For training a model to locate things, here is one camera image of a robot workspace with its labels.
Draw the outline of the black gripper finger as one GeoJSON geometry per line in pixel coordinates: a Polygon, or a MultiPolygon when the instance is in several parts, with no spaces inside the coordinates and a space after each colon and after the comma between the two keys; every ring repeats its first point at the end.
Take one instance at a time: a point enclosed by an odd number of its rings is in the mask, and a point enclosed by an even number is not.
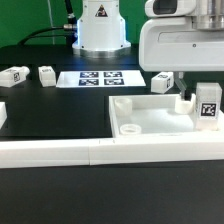
{"type": "Polygon", "coordinates": [[[175,73],[175,84],[180,90],[181,99],[184,101],[191,100],[191,92],[187,88],[187,85],[184,81],[184,73],[183,72],[176,72],[175,73]]]}

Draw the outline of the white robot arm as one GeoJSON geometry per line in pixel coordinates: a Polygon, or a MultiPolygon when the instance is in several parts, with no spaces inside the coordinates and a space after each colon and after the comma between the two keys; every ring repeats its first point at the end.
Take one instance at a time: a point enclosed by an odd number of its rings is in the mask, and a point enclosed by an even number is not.
{"type": "Polygon", "coordinates": [[[182,74],[224,71],[224,0],[147,0],[139,64],[172,72],[181,98],[191,98],[182,74]]]}

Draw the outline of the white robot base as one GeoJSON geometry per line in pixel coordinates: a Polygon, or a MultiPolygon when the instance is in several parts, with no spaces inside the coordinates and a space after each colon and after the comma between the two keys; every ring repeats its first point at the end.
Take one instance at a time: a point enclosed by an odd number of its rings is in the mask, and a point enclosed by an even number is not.
{"type": "Polygon", "coordinates": [[[112,58],[129,52],[130,48],[119,0],[83,0],[73,53],[90,58],[112,58]]]}

